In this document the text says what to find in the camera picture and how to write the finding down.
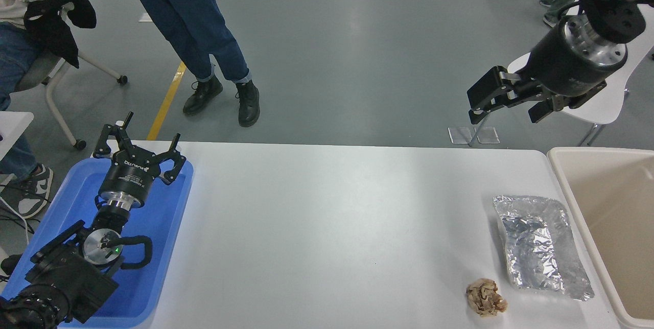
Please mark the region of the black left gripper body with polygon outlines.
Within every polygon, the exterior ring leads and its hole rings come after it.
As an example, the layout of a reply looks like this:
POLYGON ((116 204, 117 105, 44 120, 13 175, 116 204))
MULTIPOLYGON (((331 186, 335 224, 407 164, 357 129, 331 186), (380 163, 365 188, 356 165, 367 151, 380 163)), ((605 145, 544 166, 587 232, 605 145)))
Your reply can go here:
POLYGON ((112 195, 123 193, 135 198, 136 203, 144 203, 154 178, 159 175, 155 156, 154 152, 143 148, 115 152, 98 195, 108 200, 112 195))

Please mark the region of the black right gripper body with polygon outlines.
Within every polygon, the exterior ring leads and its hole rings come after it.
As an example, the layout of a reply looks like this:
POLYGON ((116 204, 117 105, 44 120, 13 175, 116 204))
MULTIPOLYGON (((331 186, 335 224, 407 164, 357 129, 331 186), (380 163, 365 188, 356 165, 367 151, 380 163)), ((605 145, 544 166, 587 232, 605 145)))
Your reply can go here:
POLYGON ((589 93, 624 66, 625 43, 596 33, 587 18, 563 18, 532 48, 526 76, 561 97, 589 93))

